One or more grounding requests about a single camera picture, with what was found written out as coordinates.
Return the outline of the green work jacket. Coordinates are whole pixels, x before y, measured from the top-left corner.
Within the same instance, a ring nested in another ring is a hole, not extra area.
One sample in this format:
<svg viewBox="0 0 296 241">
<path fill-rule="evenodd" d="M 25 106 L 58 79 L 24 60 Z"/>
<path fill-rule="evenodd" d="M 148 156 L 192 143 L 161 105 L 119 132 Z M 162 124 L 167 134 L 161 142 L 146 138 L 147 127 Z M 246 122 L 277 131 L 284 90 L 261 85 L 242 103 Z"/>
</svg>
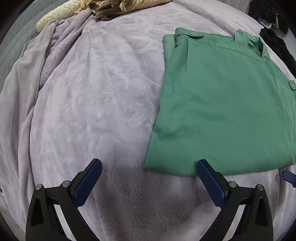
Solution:
<svg viewBox="0 0 296 241">
<path fill-rule="evenodd" d="M 176 28 L 144 169 L 193 176 L 207 160 L 223 175 L 295 164 L 295 82 L 260 37 Z"/>
</svg>

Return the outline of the black garment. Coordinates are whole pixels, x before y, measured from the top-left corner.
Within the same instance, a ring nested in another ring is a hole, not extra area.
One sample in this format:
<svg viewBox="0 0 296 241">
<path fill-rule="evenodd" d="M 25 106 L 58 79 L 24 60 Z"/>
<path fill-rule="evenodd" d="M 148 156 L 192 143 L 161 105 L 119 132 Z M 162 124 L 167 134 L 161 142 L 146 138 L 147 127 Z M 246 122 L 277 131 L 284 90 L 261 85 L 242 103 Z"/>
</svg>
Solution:
<svg viewBox="0 0 296 241">
<path fill-rule="evenodd" d="M 275 54 L 284 62 L 289 71 L 295 77 L 296 62 L 283 39 L 278 37 L 272 29 L 264 27 L 260 30 L 260 37 L 274 51 Z"/>
</svg>

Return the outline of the lilac plush blanket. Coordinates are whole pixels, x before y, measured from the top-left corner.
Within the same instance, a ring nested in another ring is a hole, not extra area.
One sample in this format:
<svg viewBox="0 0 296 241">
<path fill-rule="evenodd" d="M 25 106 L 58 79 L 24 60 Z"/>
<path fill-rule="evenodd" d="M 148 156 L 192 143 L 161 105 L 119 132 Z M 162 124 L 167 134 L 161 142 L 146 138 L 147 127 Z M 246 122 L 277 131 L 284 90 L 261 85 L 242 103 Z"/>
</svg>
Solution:
<svg viewBox="0 0 296 241">
<path fill-rule="evenodd" d="M 80 212 L 100 240 L 205 234 L 219 208 L 200 179 L 144 169 L 166 70 L 163 37 L 176 28 L 260 37 L 261 25 L 219 1 L 172 1 L 107 22 L 86 9 L 30 40 L 1 92 L 1 187 L 21 229 L 37 184 L 57 186 L 97 158 L 102 175 Z M 264 186 L 275 240 L 295 220 L 295 189 L 283 181 L 284 170 L 295 164 L 224 175 L 240 186 Z"/>
</svg>

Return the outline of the cream knitted pillow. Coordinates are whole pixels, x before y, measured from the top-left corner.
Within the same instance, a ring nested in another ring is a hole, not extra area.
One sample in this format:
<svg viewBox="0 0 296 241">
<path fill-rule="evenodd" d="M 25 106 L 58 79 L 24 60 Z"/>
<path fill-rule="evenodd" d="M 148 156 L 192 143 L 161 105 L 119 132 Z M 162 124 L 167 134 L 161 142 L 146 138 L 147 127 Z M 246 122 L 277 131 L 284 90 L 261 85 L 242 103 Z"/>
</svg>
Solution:
<svg viewBox="0 0 296 241">
<path fill-rule="evenodd" d="M 89 3 L 88 0 L 70 0 L 63 3 L 40 18 L 36 24 L 36 32 L 40 33 L 50 21 L 60 21 L 78 14 L 88 8 Z"/>
</svg>

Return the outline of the beige striped garment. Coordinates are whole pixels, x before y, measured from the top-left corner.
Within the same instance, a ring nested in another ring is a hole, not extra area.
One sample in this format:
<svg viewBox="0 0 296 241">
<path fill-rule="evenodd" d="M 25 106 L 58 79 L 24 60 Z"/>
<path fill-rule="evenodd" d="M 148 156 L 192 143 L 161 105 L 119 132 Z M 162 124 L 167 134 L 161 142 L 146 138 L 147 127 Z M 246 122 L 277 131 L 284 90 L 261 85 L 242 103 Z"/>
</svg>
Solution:
<svg viewBox="0 0 296 241">
<path fill-rule="evenodd" d="M 85 1 L 86 7 L 95 15 L 96 20 L 108 21 L 132 11 L 152 8 L 169 3 L 169 0 L 114 0 Z"/>
</svg>

